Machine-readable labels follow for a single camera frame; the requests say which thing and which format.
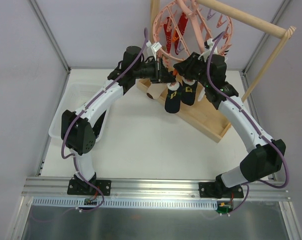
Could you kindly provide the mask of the santa pattern sock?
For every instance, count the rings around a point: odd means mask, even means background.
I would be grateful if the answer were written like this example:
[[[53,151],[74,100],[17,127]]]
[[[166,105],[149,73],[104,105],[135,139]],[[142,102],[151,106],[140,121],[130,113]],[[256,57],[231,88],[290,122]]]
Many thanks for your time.
[[[182,103],[188,106],[192,106],[194,104],[197,85],[198,82],[196,80],[188,80],[182,78],[182,93],[181,93]]]

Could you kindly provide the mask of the navy green striped sock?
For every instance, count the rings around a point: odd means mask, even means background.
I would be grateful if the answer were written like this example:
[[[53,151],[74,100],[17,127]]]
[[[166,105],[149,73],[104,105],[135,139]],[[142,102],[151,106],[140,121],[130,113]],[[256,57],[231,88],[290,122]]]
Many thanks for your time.
[[[180,110],[182,86],[176,81],[167,84],[168,92],[165,99],[165,111],[175,114]]]

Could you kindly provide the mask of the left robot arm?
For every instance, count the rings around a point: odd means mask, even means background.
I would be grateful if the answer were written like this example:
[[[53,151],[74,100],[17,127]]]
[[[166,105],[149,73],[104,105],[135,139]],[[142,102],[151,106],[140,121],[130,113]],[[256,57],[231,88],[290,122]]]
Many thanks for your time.
[[[110,195],[110,180],[97,180],[91,151],[101,137],[111,105],[124,96],[137,79],[149,79],[154,84],[175,81],[172,72],[159,57],[160,43],[146,44],[150,56],[143,49],[129,46],[123,59],[109,74],[104,86],[77,110],[65,110],[61,117],[62,149],[68,148],[76,170],[69,181],[69,195]]]

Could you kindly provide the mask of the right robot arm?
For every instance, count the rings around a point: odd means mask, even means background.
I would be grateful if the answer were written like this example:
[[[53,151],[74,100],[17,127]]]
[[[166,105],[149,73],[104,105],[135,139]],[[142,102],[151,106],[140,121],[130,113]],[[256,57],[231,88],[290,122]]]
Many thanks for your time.
[[[282,168],[285,143],[266,133],[248,113],[238,92],[226,80],[223,56],[213,54],[204,60],[193,52],[186,60],[174,64],[174,69],[184,80],[203,86],[207,100],[228,119],[248,152],[238,167],[205,184],[205,195],[225,198],[241,184],[259,181]]]

